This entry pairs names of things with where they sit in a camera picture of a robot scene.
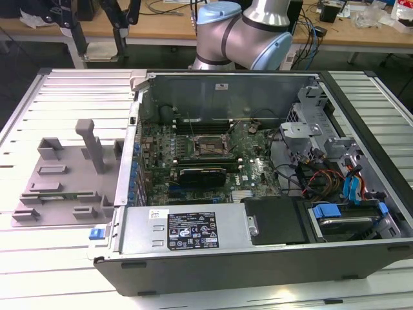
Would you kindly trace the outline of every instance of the blue connector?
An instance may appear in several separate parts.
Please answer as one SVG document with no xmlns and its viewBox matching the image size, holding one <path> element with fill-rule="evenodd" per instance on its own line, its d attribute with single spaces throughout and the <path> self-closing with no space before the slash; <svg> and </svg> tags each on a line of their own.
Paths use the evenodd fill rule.
<svg viewBox="0 0 413 310">
<path fill-rule="evenodd" d="M 89 234 L 89 240 L 103 240 L 105 239 L 104 228 L 92 228 Z"/>
<path fill-rule="evenodd" d="M 141 149 L 141 146 L 138 143 L 135 143 L 135 145 L 134 145 L 134 154 L 139 153 L 140 149 Z"/>
<path fill-rule="evenodd" d="M 336 203 L 319 204 L 312 208 L 316 218 L 338 218 L 341 212 Z"/>
<path fill-rule="evenodd" d="M 388 213 L 388 207 L 386 206 L 384 202 L 379 202 L 379 209 L 383 216 Z"/>
</svg>

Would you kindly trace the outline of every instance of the sticker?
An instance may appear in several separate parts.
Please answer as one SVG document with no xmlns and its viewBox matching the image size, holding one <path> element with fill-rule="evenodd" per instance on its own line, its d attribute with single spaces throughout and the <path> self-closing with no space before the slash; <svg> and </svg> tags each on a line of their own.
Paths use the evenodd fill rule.
<svg viewBox="0 0 413 310">
<path fill-rule="evenodd" d="M 46 197 L 42 197 L 42 196 L 40 196 L 39 197 L 40 198 L 40 200 L 65 200 L 65 197 L 62 197 L 62 196 L 46 196 Z"/>
<path fill-rule="evenodd" d="M 215 84 L 215 90 L 228 90 L 228 84 Z"/>
<path fill-rule="evenodd" d="M 171 251 L 219 247 L 215 212 L 167 214 L 167 217 L 167 244 Z"/>
<path fill-rule="evenodd" d="M 168 218 L 169 209 L 150 209 L 149 220 L 156 218 Z"/>
</svg>

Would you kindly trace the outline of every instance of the black box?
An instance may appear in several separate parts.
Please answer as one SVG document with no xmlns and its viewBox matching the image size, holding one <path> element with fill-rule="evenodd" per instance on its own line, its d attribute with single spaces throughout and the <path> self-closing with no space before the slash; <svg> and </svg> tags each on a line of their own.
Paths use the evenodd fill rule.
<svg viewBox="0 0 413 310">
<path fill-rule="evenodd" d="M 334 23 L 336 20 L 337 14 L 341 10 L 341 5 L 335 2 L 325 3 L 320 13 L 320 21 L 326 23 Z"/>
</svg>

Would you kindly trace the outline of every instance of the white paper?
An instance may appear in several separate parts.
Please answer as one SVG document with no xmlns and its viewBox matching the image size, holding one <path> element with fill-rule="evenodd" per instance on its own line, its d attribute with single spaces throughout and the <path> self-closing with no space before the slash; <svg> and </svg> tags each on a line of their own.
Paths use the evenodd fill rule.
<svg viewBox="0 0 413 310">
<path fill-rule="evenodd" d="M 150 209 L 149 220 L 155 220 L 157 218 L 168 218 L 169 209 Z"/>
<path fill-rule="evenodd" d="M 379 19 L 379 23 L 383 24 L 383 25 L 388 25 L 393 27 L 395 20 L 392 19 L 392 16 L 386 12 L 386 14 L 383 14 L 383 16 L 381 17 L 381 19 Z"/>
</svg>

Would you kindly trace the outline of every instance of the metal slatted surface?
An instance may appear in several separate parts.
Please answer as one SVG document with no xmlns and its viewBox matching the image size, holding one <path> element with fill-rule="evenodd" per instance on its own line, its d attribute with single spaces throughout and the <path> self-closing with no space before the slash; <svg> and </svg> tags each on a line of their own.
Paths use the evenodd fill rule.
<svg viewBox="0 0 413 310">
<path fill-rule="evenodd" d="M 386 90 L 377 88 L 378 81 L 364 72 L 331 72 L 361 119 L 384 148 L 400 173 L 413 187 L 413 123 L 401 103 Z M 343 132 L 350 131 L 337 116 Z"/>
<path fill-rule="evenodd" d="M 55 70 L 39 77 L 23 100 L 27 105 L 19 106 L 21 113 L 2 132 L 8 136 L 0 146 L 0 309 L 319 309 L 325 307 L 326 298 L 343 299 L 335 309 L 413 305 L 413 260 L 394 263 L 366 280 L 126 298 L 93 268 L 91 259 L 101 254 L 107 241 L 89 247 L 90 226 L 11 229 L 10 212 L 39 157 L 36 148 L 43 134 L 61 138 L 62 145 L 82 145 L 70 129 L 88 111 L 96 132 L 106 135 L 102 144 L 123 137 L 125 102 L 132 100 L 129 74 L 129 70 Z M 100 81 L 110 86 L 102 88 Z M 106 96 L 89 96 L 101 91 Z M 45 93 L 55 99 L 45 99 Z M 68 94 L 73 99 L 67 100 Z M 388 151 L 397 156 L 401 150 Z"/>
</svg>

